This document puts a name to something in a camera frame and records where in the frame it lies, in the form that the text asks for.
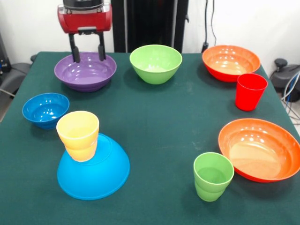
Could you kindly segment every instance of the white wall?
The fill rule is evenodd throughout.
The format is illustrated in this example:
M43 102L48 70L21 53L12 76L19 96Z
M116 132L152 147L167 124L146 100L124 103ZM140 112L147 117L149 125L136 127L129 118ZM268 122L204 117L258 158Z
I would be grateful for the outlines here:
M12 63L27 62L39 51L70 51L68 35L58 22L62 0L0 0L0 32ZM208 21L212 0L209 0ZM184 53L199 53L204 42L205 0L189 0ZM255 52L268 74L274 59L300 63L300 1L215 0L217 44L239 45ZM209 28L209 44L213 36ZM97 51L98 36L75 36L80 51ZM107 52L113 52L113 31L105 32Z
M71 51L57 17L62 0L0 0L0 33L11 63L30 62L40 51ZM113 28L104 32L105 50L113 52ZM75 35L80 51L98 51L98 35Z
M199 53L204 42L205 0L189 0L183 44L184 53ZM209 0L209 44L212 0ZM215 0L213 28L217 45L239 45L255 52L267 74L274 59L300 63L300 1L298 0Z

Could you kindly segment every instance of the yellow cup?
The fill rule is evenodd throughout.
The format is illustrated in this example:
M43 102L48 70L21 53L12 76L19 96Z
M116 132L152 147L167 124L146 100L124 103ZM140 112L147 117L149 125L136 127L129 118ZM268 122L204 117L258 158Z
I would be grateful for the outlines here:
M99 119L87 111L64 115L56 125L57 133L73 160L85 162L93 158L99 133Z

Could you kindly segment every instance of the red cup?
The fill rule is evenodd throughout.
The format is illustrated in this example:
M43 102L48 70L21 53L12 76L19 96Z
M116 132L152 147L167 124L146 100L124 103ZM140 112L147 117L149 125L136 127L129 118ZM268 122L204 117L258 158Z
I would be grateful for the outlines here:
M257 74L243 74L238 77L236 106L244 111L254 110L261 99L268 82Z

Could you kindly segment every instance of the orange bowl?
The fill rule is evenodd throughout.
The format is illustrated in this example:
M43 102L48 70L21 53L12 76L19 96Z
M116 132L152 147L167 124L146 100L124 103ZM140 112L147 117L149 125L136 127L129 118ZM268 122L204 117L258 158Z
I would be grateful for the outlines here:
M219 134L222 154L235 171L253 181L275 182L300 169L300 145L280 126L259 119L234 120Z
M208 48L202 59L209 73L225 82L236 82L239 75L254 73L261 64L253 52L233 45Z

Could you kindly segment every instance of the upside-down blue bowl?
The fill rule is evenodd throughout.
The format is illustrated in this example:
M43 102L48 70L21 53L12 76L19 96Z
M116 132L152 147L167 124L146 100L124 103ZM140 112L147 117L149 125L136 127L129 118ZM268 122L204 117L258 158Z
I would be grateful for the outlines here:
M23 106L23 116L39 128L50 130L67 113L68 98L58 93L44 93L29 99Z
M130 161L123 148L112 138L98 135L94 157L86 162L74 161L67 151L61 157L57 180L69 196L96 200L119 190L130 172Z

